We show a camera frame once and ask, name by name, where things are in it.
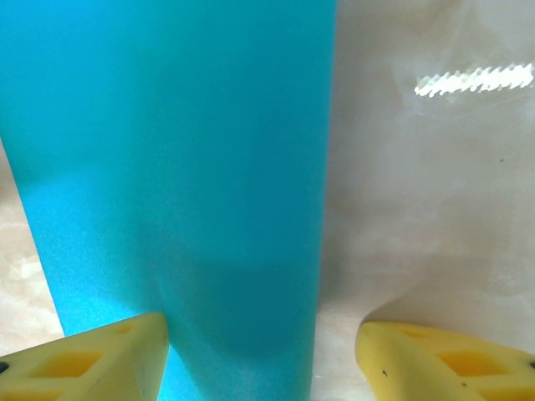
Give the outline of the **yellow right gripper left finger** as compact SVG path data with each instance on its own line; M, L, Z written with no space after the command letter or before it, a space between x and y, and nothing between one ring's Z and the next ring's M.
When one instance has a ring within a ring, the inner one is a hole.
M1 357L3 400L156 400L169 353L149 312Z

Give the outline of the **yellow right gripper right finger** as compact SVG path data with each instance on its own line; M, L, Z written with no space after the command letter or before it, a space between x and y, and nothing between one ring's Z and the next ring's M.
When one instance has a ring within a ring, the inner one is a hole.
M355 360L378 400L532 400L534 356L458 332L366 322Z

